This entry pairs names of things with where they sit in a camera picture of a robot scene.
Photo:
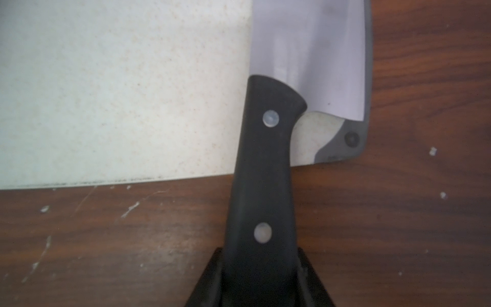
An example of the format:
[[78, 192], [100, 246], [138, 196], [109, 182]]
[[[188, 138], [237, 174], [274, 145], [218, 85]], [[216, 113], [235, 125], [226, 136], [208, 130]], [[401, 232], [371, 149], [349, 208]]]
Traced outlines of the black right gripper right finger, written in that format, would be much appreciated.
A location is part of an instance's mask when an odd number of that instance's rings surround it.
[[298, 248], [296, 306], [335, 307], [302, 248]]

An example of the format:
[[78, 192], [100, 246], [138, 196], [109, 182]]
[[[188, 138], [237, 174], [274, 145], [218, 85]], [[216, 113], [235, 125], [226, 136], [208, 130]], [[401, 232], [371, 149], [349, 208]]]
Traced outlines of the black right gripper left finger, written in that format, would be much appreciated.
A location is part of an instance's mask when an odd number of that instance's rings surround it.
[[185, 307], [219, 307], [222, 299], [222, 248], [217, 248]]

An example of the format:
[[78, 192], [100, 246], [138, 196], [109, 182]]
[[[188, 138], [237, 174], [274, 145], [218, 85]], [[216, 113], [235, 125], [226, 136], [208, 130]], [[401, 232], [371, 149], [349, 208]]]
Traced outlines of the white grey-rimmed cutting board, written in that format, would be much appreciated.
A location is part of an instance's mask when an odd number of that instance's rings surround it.
[[248, 77], [308, 110], [292, 166], [364, 149], [369, 1], [2, 1], [1, 189], [233, 172]]

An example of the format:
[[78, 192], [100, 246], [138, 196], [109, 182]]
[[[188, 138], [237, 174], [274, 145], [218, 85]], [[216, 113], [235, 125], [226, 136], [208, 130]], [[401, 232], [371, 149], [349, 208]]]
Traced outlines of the black-handled kitchen knife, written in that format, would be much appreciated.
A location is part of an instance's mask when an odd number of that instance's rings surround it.
[[222, 250], [223, 306], [309, 306], [290, 171], [305, 112], [342, 118], [338, 157], [366, 136], [369, 1], [255, 1], [249, 78]]

